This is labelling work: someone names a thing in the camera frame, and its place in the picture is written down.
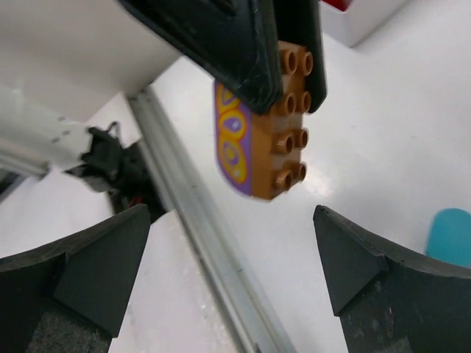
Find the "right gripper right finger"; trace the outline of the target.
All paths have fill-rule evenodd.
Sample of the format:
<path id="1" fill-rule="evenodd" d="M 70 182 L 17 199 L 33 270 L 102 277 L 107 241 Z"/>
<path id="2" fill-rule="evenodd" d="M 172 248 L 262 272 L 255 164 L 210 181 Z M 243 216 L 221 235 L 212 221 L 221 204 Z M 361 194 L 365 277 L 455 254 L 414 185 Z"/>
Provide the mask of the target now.
<path id="1" fill-rule="evenodd" d="M 313 216 L 349 352 L 469 352 L 470 270 L 382 238 L 329 207 Z"/>

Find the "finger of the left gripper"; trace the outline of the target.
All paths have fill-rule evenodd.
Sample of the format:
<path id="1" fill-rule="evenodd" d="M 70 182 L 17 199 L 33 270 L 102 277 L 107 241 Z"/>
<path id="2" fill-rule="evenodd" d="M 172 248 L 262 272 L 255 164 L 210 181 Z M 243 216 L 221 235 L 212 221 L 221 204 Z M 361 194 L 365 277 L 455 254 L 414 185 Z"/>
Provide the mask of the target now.
<path id="1" fill-rule="evenodd" d="M 304 46 L 314 66 L 305 88 L 311 94 L 309 113 L 316 112 L 327 96 L 319 1 L 274 0 L 278 39 Z"/>
<path id="2" fill-rule="evenodd" d="M 272 1 L 134 0 L 119 4 L 252 111 L 264 113 L 281 97 Z"/>

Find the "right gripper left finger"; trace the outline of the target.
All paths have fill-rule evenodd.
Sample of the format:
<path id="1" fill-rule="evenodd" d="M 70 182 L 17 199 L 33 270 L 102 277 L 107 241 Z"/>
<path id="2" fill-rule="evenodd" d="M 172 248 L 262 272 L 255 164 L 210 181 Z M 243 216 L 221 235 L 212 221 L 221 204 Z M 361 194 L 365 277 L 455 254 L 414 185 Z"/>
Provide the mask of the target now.
<path id="1" fill-rule="evenodd" d="M 144 204 L 1 259 L 2 352 L 108 352 L 150 228 Z"/>

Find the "red lego brick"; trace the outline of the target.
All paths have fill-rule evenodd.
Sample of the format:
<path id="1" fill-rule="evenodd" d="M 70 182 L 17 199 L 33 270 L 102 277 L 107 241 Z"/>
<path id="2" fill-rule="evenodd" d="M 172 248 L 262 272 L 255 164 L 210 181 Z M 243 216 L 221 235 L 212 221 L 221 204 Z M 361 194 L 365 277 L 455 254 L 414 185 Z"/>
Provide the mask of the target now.
<path id="1" fill-rule="evenodd" d="M 323 2 L 339 11 L 345 12 L 353 0 L 323 0 Z"/>

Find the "purple top brown lego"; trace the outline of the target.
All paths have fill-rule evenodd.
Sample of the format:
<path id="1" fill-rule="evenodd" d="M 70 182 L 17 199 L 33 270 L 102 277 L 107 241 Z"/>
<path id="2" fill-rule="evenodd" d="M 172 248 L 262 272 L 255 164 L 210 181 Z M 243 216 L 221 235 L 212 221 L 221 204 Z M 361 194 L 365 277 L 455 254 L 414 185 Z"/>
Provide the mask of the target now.
<path id="1" fill-rule="evenodd" d="M 314 68 L 304 46 L 278 43 L 282 97 L 267 112 L 251 111 L 223 84 L 213 83 L 216 156 L 224 178 L 238 192 L 272 200 L 303 181 L 308 144 L 303 116 L 313 103 L 306 79 Z"/>

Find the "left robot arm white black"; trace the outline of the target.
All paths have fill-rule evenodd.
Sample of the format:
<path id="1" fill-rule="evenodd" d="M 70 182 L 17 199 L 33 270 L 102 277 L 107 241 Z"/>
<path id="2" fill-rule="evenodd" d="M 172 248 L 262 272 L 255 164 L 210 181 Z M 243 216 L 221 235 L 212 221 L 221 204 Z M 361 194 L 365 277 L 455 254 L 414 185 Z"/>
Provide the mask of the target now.
<path id="1" fill-rule="evenodd" d="M 123 1 L 137 21 L 213 77 L 216 160 L 232 188 L 271 200 L 304 180 L 302 117 L 326 98 L 317 1 Z M 1 89 L 1 151 L 37 158 L 94 189 L 131 194 L 144 176 L 110 129 Z"/>

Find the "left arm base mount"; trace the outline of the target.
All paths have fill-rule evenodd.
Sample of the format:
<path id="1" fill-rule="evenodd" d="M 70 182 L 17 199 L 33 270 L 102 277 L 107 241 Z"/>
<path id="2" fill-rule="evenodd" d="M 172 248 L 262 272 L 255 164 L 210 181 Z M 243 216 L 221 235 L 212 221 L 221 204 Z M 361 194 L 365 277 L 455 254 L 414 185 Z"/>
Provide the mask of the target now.
<path id="1" fill-rule="evenodd" d="M 112 122 L 107 129 L 89 127 L 91 143 L 79 157 L 80 164 L 66 171 L 86 182 L 94 191 L 105 192 L 115 214 L 137 204 L 148 207 L 150 221 L 167 213 L 151 179 L 144 156 L 137 143 L 123 147 L 120 125 Z"/>

